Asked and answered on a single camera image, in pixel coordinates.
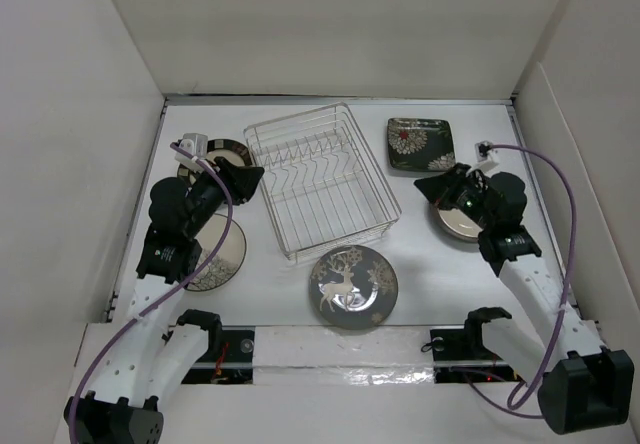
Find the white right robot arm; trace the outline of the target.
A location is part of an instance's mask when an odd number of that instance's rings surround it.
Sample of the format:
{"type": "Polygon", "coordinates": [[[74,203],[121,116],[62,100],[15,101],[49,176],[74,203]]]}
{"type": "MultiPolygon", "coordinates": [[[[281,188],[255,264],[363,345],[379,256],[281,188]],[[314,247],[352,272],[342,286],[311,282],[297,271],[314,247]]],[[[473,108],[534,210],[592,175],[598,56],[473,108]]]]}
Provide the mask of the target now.
{"type": "Polygon", "coordinates": [[[564,299],[522,223],[524,182],[511,173],[486,176],[457,164],[414,184],[434,207],[459,210],[480,227],[483,259],[539,336],[529,338],[502,308],[479,308],[465,322],[465,351],[474,357],[492,352],[504,360],[535,391],[544,421],[559,435],[625,423],[633,361],[623,350],[608,349],[564,299]]]}

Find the grey reindeer round plate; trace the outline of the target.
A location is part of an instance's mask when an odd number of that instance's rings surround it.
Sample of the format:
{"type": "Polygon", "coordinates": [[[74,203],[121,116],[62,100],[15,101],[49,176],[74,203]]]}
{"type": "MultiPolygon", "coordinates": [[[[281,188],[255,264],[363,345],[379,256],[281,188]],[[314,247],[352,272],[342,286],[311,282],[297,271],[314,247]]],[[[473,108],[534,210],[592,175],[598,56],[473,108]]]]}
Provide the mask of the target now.
{"type": "Polygon", "coordinates": [[[389,261],[361,246],[340,246],[318,259],[309,278],[309,298],[329,325],[365,331],[383,324],[397,303],[399,282],[389,261]]]}

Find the black floral square plate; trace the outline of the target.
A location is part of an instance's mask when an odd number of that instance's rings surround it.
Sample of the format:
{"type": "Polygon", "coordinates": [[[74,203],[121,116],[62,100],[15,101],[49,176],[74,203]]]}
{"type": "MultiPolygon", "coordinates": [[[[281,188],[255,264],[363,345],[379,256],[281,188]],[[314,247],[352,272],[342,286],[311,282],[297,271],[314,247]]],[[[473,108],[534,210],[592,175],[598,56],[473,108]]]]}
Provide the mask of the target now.
{"type": "Polygon", "coordinates": [[[446,172],[456,163],[451,126],[441,119],[390,118],[386,127],[389,164],[408,172],[446,172]]]}

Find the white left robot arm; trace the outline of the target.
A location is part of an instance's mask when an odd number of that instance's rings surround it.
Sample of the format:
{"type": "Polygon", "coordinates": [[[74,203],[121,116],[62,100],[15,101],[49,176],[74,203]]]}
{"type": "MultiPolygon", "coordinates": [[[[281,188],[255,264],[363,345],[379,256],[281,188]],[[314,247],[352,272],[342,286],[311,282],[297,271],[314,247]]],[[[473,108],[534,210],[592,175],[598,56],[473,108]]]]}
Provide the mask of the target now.
{"type": "Polygon", "coordinates": [[[158,442],[168,398],[198,359],[222,351],[217,314],[188,309],[176,316],[174,310],[216,255],[202,254],[198,233],[222,205],[249,201],[264,170],[221,157],[192,162],[202,170],[194,184],[168,177],[151,188],[127,321],[89,365],[64,410],[72,443],[158,442]]]}

